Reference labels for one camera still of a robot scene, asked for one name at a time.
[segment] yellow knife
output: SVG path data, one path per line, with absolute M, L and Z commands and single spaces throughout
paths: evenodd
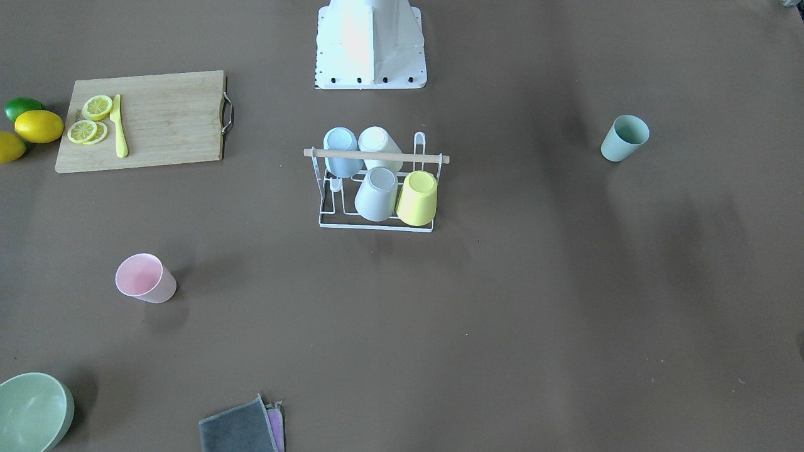
M 120 94 L 116 94 L 112 100 L 112 112 L 109 118 L 114 123 L 114 149 L 117 157 L 124 158 L 129 154 L 129 145 L 125 143 L 123 134 L 123 120 L 120 118 Z

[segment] cutting board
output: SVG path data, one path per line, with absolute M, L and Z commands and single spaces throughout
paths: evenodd
M 220 160 L 225 91 L 224 71 L 78 80 L 55 170 L 75 173 Z M 88 146 L 67 138 L 70 126 L 84 119 L 84 103 L 99 94 L 121 95 L 128 157 L 117 157 L 114 124 L 108 117 L 102 121 L 109 128 L 104 141 Z

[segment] lime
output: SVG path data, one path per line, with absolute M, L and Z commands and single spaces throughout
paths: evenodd
M 90 138 L 89 141 L 84 142 L 85 145 L 95 145 L 100 143 L 106 138 L 106 135 L 109 134 L 109 128 L 103 122 L 96 121 L 95 124 L 98 126 L 98 131 L 95 133 L 95 136 Z
M 53 112 L 30 110 L 17 116 L 14 130 L 27 142 L 49 143 L 59 139 L 64 132 L 64 122 Z
M 25 154 L 25 143 L 17 135 L 0 130 L 0 163 L 8 163 Z
M 98 123 L 91 119 L 82 119 L 70 126 L 67 138 L 75 144 L 86 143 L 98 133 Z
M 93 121 L 100 121 L 112 111 L 112 98 L 109 96 L 93 96 L 84 103 L 81 114 Z
M 17 121 L 17 117 L 25 112 L 31 110 L 44 110 L 44 105 L 42 102 L 37 101 L 36 99 L 31 99 L 30 97 L 17 97 L 16 99 L 11 99 L 6 103 L 6 117 L 8 117 L 12 122 Z

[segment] bowl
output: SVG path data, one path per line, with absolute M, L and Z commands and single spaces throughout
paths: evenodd
M 0 384 L 0 450 L 44 452 L 70 428 L 75 405 L 69 389 L 48 374 L 31 372 Z

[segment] wooden rack handle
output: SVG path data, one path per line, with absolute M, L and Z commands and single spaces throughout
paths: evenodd
M 449 156 L 443 154 L 422 155 L 422 154 L 398 154 L 396 152 L 362 152 L 359 150 L 333 150 L 333 149 L 305 149 L 305 157 L 330 157 L 330 158 L 359 158 L 368 160 L 390 160 L 392 162 L 414 162 L 414 163 L 449 163 Z

